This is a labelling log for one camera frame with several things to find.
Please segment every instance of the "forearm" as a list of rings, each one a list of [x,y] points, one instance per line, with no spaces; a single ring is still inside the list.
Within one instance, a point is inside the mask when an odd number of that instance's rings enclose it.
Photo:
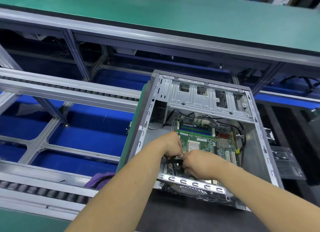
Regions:
[[[226,164],[220,181],[272,231],[320,231],[320,208]]]
[[[98,192],[66,231],[134,231],[163,154],[156,143],[146,145]]]

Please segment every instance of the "hand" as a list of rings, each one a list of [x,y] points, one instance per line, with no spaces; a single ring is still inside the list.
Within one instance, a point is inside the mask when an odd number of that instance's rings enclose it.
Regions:
[[[201,180],[220,180],[224,167],[232,164],[225,159],[202,150],[191,150],[182,156],[183,168]]]
[[[161,156],[169,159],[173,156],[181,157],[183,149],[179,135],[176,132],[169,132],[150,142],[161,152]]]

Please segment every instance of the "white pci slot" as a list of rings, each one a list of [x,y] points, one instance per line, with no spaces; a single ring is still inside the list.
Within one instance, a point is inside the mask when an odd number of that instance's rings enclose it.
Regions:
[[[234,152],[230,152],[231,156],[231,162],[234,164],[234,165],[237,165],[237,160],[236,160],[236,155]]]
[[[225,151],[226,161],[230,162],[230,152],[228,150]]]

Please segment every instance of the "purple glove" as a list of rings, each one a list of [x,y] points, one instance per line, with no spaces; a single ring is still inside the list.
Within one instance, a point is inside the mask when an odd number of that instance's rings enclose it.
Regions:
[[[114,175],[115,173],[112,172],[107,172],[105,174],[97,173],[84,185],[84,187],[100,190],[112,177],[114,177]]]

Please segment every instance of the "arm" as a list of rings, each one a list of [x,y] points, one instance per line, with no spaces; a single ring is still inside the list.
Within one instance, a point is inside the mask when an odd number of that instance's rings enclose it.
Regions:
[[[218,180],[272,232],[320,231],[320,208],[227,162],[215,154],[192,150],[183,167],[196,178]]]
[[[134,231],[158,176],[162,157],[181,154],[181,142],[175,132],[148,143],[94,196],[65,231]]]

